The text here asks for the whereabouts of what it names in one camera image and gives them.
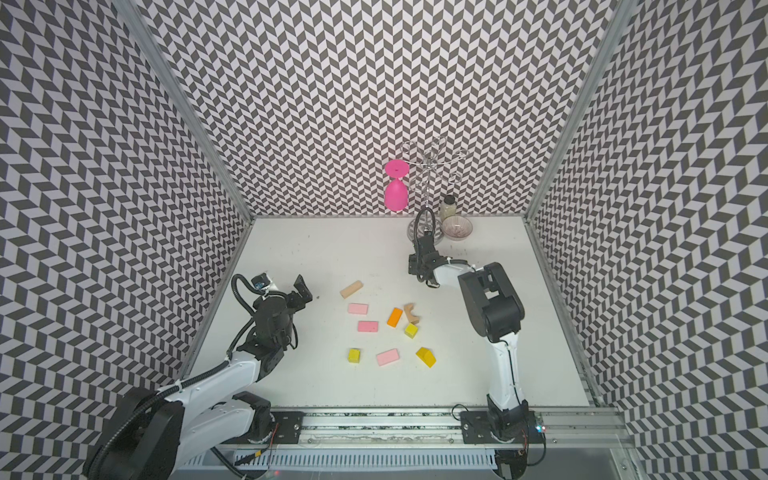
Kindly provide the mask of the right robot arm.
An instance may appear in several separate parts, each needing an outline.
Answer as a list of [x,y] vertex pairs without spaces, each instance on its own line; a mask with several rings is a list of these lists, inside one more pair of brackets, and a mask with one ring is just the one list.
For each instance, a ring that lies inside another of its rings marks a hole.
[[444,256],[430,231],[414,238],[412,244],[408,273],[430,288],[458,288],[472,328],[487,345],[486,418],[493,438],[501,443],[545,443],[545,431],[535,423],[523,393],[517,360],[525,309],[502,265],[493,262],[476,267],[464,259]]

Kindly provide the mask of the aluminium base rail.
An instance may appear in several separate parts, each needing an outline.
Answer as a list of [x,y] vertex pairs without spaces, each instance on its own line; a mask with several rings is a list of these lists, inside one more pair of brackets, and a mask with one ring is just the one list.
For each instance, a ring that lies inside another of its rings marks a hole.
[[273,427],[254,440],[179,449],[177,472],[233,466],[238,477],[278,471],[494,471],[530,477],[569,450],[612,462],[620,479],[644,479],[630,435],[610,408],[535,407],[494,431],[489,414],[461,404],[443,408],[307,408],[277,410]]

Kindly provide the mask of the pink striped bowl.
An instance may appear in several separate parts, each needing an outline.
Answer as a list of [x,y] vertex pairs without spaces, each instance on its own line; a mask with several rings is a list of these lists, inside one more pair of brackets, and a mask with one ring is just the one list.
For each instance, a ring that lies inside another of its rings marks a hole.
[[467,239],[473,232],[472,222],[461,215],[453,215],[442,221],[443,235],[453,241]]

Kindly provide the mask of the yellow cube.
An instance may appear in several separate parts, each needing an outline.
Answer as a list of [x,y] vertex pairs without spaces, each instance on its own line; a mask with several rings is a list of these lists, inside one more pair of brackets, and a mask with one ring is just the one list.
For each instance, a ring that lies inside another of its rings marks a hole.
[[409,338],[414,338],[418,333],[418,327],[414,324],[408,324],[404,329],[404,333]]
[[361,351],[359,349],[350,349],[348,352],[348,361],[350,363],[359,363],[361,358]]

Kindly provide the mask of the chrome glass holder stand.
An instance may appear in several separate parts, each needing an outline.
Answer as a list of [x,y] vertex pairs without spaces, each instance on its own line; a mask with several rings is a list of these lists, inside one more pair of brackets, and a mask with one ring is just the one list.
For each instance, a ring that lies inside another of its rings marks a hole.
[[439,244],[444,239],[440,219],[443,194],[437,192],[437,187],[443,179],[448,183],[456,182],[451,169],[460,166],[466,160],[468,152],[462,147],[450,150],[446,136],[439,136],[425,146],[406,140],[399,145],[399,149],[411,168],[413,177],[410,188],[414,194],[414,207],[413,217],[406,231],[408,240],[413,241],[430,228],[435,237],[435,244]]

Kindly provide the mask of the pink plastic wine glass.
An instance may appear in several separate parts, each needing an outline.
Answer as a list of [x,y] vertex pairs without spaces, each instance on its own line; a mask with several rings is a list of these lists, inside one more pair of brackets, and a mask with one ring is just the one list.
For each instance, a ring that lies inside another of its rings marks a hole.
[[390,182],[384,191],[384,204],[393,212],[404,211],[408,205],[408,188],[403,179],[409,174],[409,164],[401,159],[390,160],[385,165],[385,173]]

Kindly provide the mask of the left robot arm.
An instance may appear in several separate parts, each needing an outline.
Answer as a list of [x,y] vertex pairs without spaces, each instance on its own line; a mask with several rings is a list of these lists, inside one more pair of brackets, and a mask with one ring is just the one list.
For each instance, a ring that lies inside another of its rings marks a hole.
[[249,319],[223,361],[158,390],[133,388],[89,449],[88,479],[168,479],[181,466],[231,439],[268,449],[280,423],[269,400],[249,387],[270,375],[299,345],[294,316],[313,299],[303,277],[280,291],[267,274],[232,277],[230,288]]

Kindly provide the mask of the spice jar black lid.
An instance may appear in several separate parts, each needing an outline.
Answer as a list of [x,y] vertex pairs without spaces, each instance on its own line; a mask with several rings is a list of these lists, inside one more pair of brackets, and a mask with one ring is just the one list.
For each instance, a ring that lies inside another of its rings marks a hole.
[[445,221],[457,213],[457,201],[454,195],[445,195],[440,204],[440,218]]

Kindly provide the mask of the pink block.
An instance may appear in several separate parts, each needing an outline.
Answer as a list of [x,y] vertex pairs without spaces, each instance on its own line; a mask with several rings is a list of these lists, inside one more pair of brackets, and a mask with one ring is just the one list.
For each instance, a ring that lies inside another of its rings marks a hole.
[[357,331],[360,333],[376,333],[379,331],[379,323],[376,321],[359,321]]
[[362,303],[350,303],[347,307],[347,312],[352,315],[367,315],[368,310],[369,305]]
[[376,355],[377,365],[380,367],[392,364],[400,359],[397,349],[390,349]]

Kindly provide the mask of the natural wood arch block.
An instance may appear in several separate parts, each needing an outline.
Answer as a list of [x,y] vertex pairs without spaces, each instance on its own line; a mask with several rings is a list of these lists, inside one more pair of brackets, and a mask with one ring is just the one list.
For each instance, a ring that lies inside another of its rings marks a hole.
[[410,324],[417,325],[420,322],[421,317],[414,313],[415,304],[408,303],[403,306],[403,311]]

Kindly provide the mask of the yellow cube left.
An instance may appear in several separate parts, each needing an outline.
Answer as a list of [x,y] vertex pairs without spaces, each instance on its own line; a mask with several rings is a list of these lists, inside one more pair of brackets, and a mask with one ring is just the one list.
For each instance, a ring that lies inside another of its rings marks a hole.
[[361,351],[359,349],[350,349],[348,352],[348,361],[350,363],[359,363],[361,358]]

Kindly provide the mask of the orange block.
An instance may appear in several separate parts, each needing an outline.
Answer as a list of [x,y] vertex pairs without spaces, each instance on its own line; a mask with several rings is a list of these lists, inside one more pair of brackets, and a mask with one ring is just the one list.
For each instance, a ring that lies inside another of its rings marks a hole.
[[402,315],[403,315],[403,310],[402,309],[394,308],[392,313],[390,314],[388,320],[387,320],[387,325],[392,327],[392,328],[396,328],[398,323],[399,323],[399,321],[400,321],[400,319],[401,319],[401,317],[402,317]]

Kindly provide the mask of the yellow wedge block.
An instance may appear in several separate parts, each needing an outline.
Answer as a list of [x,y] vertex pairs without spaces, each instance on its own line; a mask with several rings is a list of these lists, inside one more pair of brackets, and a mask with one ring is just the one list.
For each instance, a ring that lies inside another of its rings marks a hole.
[[419,348],[416,352],[416,356],[429,368],[432,368],[436,364],[436,357],[428,348]]

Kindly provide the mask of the yellow cube right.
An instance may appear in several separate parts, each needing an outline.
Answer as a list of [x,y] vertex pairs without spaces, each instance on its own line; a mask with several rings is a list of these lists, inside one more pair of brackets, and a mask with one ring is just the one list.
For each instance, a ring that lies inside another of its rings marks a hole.
[[414,338],[418,333],[418,327],[414,324],[408,324],[404,329],[404,333],[409,338]]

